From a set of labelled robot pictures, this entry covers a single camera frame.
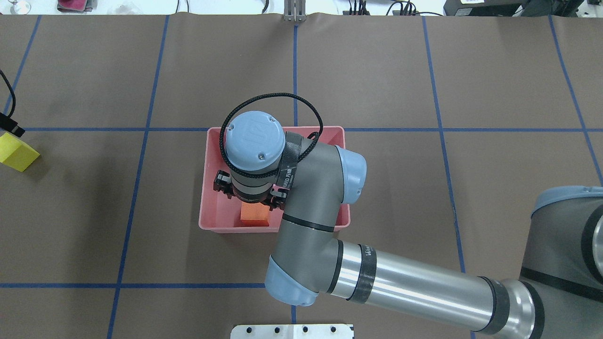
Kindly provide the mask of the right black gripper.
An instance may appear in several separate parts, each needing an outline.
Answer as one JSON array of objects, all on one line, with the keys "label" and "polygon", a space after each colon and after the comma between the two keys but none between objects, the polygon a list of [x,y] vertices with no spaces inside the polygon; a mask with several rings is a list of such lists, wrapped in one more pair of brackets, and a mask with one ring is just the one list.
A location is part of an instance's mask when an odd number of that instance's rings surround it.
[{"label": "right black gripper", "polygon": [[213,181],[213,190],[222,192],[231,199],[236,197],[242,202],[261,203],[270,210],[284,210],[288,189],[277,187],[274,183],[261,186],[248,186],[233,178],[228,172],[219,170]]}]

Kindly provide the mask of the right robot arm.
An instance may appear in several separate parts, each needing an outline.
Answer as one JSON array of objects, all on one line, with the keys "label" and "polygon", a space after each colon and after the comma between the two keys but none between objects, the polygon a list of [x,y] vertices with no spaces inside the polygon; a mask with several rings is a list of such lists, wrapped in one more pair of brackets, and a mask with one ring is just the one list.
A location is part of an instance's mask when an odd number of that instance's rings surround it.
[{"label": "right robot arm", "polygon": [[[394,118],[330,114],[351,122],[347,144],[368,161],[367,187],[351,207],[346,241],[493,278],[516,277],[538,193],[599,183],[602,112],[428,109],[428,126],[405,131]],[[196,339],[224,339],[239,324],[345,322],[357,338],[467,339],[469,331],[378,307],[321,296],[288,308],[259,287],[274,233],[205,232],[208,281]]]}]

